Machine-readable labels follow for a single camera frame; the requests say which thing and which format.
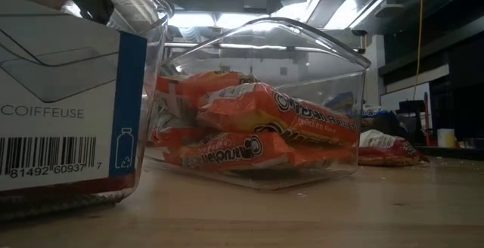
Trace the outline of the orange Maruchan chicken ramen pack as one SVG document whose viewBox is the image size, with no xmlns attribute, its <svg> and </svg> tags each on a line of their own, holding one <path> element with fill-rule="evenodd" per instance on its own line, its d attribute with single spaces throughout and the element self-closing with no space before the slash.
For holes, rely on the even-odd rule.
<svg viewBox="0 0 484 248">
<path fill-rule="evenodd" d="M 195 123 L 199 106 L 215 91 L 259 80 L 237 71 L 209 71 L 192 75 L 159 76 L 155 100 L 158 107 L 181 119 Z"/>
<path fill-rule="evenodd" d="M 265 83 L 234 85 L 202 100 L 197 121 L 224 132 L 275 132 L 286 141 L 357 144 L 354 120 L 320 105 L 293 98 Z"/>
<path fill-rule="evenodd" d="M 318 168 L 335 160 L 355 162 L 352 147 L 289 144 L 274 132 L 221 132 L 169 149 L 164 161 L 186 169 L 232 172 L 251 169 Z"/>
<path fill-rule="evenodd" d="M 168 127 L 162 130 L 152 129 L 151 140 L 159 147 L 180 147 L 200 141 L 213 133 L 212 129 L 199 127 Z"/>
</svg>

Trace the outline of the labelled clear bin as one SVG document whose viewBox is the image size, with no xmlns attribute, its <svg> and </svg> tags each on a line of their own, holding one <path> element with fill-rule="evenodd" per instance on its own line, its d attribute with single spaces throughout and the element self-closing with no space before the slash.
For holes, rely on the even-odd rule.
<svg viewBox="0 0 484 248">
<path fill-rule="evenodd" d="M 169 0 L 111 0 L 108 23 L 0 0 L 0 191 L 128 174 L 133 188 L 0 203 L 0 223 L 118 203 L 141 175 Z"/>
</svg>

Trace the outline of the blue Maruchan ramen pack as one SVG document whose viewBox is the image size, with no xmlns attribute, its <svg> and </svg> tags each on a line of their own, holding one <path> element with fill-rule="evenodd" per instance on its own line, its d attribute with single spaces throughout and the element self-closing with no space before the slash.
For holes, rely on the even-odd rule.
<svg viewBox="0 0 484 248">
<path fill-rule="evenodd" d="M 379 116 L 387 115 L 391 113 L 391 110 L 387 110 L 384 107 L 371 104 L 363 104 L 361 118 L 362 119 L 375 119 Z"/>
<path fill-rule="evenodd" d="M 346 91 L 325 101 L 324 106 L 338 113 L 349 115 L 353 111 L 354 103 L 355 98 L 353 93 Z"/>
</svg>

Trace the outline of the clear plastic bin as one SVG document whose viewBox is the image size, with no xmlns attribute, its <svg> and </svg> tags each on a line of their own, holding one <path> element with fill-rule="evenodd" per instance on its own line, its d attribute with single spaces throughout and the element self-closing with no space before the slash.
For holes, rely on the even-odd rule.
<svg viewBox="0 0 484 248">
<path fill-rule="evenodd" d="M 251 169 L 232 172 L 206 172 L 175 166 L 165 162 L 163 158 L 163 154 L 174 147 L 156 146 L 151 140 L 152 129 L 212 129 L 213 133 L 205 138 L 224 131 L 200 124 L 197 116 L 195 123 L 184 122 L 161 110 L 156 100 L 149 131 L 147 158 L 159 163 L 163 168 L 176 172 L 269 191 L 337 178 L 355 171 L 358 165 L 365 73 L 370 66 L 369 60 L 358 52 L 314 27 L 282 17 L 252 20 L 203 42 L 170 42 L 168 49 L 172 55 L 162 63 L 159 76 L 188 76 L 217 70 L 237 71 L 252 74 L 258 82 L 270 85 L 293 98 L 309 101 L 324 108 L 324 102 L 328 99 L 339 93 L 351 91 L 355 98 L 353 111 L 349 115 L 342 115 L 354 120 L 359 128 L 358 142 L 351 146 L 354 149 L 355 162 L 351 164 L 335 160 L 318 168 Z M 332 144 L 310 145 L 347 147 Z"/>
</svg>

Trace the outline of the red Maruchan ramen pack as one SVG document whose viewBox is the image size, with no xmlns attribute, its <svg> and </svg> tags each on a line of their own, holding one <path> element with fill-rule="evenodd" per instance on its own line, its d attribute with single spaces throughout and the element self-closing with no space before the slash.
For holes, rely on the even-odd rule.
<svg viewBox="0 0 484 248">
<path fill-rule="evenodd" d="M 360 166 L 413 166 L 429 160 L 407 140 L 375 129 L 360 134 Z"/>
<path fill-rule="evenodd" d="M 34 188 L 22 188 L 11 191 L 0 191 L 0 203 L 20 203 L 30 199 L 69 198 L 76 195 L 100 194 L 111 191 L 121 191 L 133 188 L 138 181 L 136 174 L 122 175 L 112 178 L 100 178 L 88 181 L 78 181 L 66 184 L 54 184 Z"/>
</svg>

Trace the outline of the ceiling light panel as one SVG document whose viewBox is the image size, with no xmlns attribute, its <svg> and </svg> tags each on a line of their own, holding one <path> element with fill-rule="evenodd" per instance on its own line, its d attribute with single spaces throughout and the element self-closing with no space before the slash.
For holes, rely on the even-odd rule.
<svg viewBox="0 0 484 248">
<path fill-rule="evenodd" d="M 384 0 L 345 0 L 324 26 L 324 29 L 354 28 Z"/>
<path fill-rule="evenodd" d="M 169 20 L 169 25 L 177 27 L 215 26 L 211 14 L 178 13 Z"/>
</svg>

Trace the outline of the black desk leg stand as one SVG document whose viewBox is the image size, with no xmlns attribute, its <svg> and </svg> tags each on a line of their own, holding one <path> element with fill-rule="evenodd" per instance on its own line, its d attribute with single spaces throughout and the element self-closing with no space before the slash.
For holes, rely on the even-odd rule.
<svg viewBox="0 0 484 248">
<path fill-rule="evenodd" d="M 424 111 L 423 101 L 401 101 L 399 109 L 396 111 L 397 118 L 405 127 L 408 141 L 417 146 L 426 144 L 421 124 L 422 111 Z"/>
</svg>

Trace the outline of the red pole stand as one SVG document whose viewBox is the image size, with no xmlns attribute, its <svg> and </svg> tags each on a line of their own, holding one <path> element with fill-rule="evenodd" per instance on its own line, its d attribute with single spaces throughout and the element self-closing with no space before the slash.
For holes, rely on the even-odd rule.
<svg viewBox="0 0 484 248">
<path fill-rule="evenodd" d="M 423 94 L 423 102 L 424 102 L 424 121 L 425 121 L 425 139 L 426 139 L 426 146 L 430 146 L 430 113 L 429 113 L 429 95 L 425 91 Z"/>
</svg>

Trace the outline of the white yellow cylindrical container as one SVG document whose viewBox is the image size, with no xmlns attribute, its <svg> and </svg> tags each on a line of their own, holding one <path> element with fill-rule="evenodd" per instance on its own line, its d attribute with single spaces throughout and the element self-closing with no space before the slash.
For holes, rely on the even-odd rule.
<svg viewBox="0 0 484 248">
<path fill-rule="evenodd" d="M 439 147 L 455 148 L 455 131 L 454 129 L 438 129 L 437 143 Z"/>
</svg>

